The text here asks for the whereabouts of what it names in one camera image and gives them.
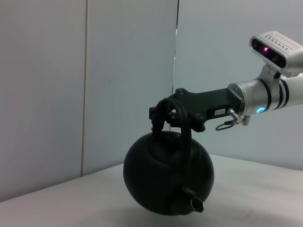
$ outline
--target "kettle handle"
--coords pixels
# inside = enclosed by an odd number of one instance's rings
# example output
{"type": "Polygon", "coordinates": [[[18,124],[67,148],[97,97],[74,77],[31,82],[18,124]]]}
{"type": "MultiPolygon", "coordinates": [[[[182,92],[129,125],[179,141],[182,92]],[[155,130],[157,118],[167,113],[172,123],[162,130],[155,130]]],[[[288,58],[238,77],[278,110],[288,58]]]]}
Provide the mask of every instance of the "kettle handle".
{"type": "Polygon", "coordinates": [[[191,149],[191,128],[190,121],[185,107],[175,98],[162,99],[154,109],[151,118],[152,133],[160,135],[164,122],[178,121],[181,127],[181,149],[183,158],[181,164],[188,164],[190,161],[191,149]]]}

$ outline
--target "kettle spout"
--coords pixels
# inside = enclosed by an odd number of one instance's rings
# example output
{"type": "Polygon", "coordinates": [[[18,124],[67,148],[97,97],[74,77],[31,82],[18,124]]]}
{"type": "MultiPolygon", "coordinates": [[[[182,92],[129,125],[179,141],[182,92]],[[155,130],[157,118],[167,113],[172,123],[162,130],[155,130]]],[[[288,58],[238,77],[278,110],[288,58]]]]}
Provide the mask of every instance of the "kettle spout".
{"type": "Polygon", "coordinates": [[[190,205],[193,211],[201,213],[204,210],[203,203],[198,197],[191,198],[190,205]]]}

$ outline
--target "camera lens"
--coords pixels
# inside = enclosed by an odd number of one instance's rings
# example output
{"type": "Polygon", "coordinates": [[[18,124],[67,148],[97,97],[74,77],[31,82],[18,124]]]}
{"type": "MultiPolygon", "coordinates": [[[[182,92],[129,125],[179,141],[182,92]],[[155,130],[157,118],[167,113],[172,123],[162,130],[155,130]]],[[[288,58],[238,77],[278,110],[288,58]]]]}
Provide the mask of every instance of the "camera lens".
{"type": "Polygon", "coordinates": [[[268,48],[267,46],[260,46],[259,52],[260,52],[262,55],[266,55],[266,54],[269,52],[269,48],[268,48]]]}
{"type": "Polygon", "coordinates": [[[285,58],[280,57],[278,66],[279,66],[280,68],[284,68],[284,67],[286,66],[286,60],[285,60],[285,58]]]}
{"type": "Polygon", "coordinates": [[[252,48],[255,49],[255,50],[258,48],[258,42],[257,42],[256,39],[254,39],[254,40],[251,42],[251,46],[252,46],[252,48]]]}
{"type": "Polygon", "coordinates": [[[279,61],[278,56],[274,55],[273,56],[273,63],[277,64],[278,61],[279,61]]]}

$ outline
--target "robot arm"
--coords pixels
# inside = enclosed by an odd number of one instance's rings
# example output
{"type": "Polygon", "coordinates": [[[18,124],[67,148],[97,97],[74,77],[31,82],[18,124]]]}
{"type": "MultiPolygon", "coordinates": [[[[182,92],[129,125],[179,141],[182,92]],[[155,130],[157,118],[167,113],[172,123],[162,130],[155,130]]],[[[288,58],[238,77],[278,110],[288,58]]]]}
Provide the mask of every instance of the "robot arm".
{"type": "Polygon", "coordinates": [[[272,31],[252,37],[250,48],[266,63],[256,79],[199,94],[177,89],[175,94],[161,101],[157,107],[150,108],[153,128],[163,127],[164,121],[172,127],[181,127],[180,116],[172,112],[175,107],[168,100],[182,105],[188,115],[190,128],[197,132],[204,131],[204,123],[210,119],[232,116],[231,121],[216,128],[223,130],[236,124],[248,125],[252,114],[302,104],[303,75],[300,73],[303,72],[303,46],[272,31]],[[157,114],[160,106],[161,117],[157,114]]]}
{"type": "Polygon", "coordinates": [[[207,151],[191,138],[192,129],[204,131],[207,120],[229,115],[232,120],[216,130],[248,125],[252,114],[303,103],[303,47],[267,32],[252,37],[250,48],[266,63],[258,78],[199,94],[177,89],[150,108],[152,133],[131,146],[123,167],[127,189],[146,209],[164,215],[203,211],[214,167],[207,151]],[[162,131],[164,122],[180,127],[181,133],[162,131]]]}

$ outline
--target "label sticker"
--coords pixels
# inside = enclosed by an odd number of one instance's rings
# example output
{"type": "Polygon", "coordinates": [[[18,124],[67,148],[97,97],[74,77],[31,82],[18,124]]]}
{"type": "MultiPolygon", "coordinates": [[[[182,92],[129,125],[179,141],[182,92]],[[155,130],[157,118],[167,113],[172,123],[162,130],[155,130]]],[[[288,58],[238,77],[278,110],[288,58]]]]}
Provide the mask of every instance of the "label sticker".
{"type": "Polygon", "coordinates": [[[219,114],[224,114],[225,113],[225,109],[221,109],[221,110],[216,110],[214,115],[219,115],[219,114]]]}

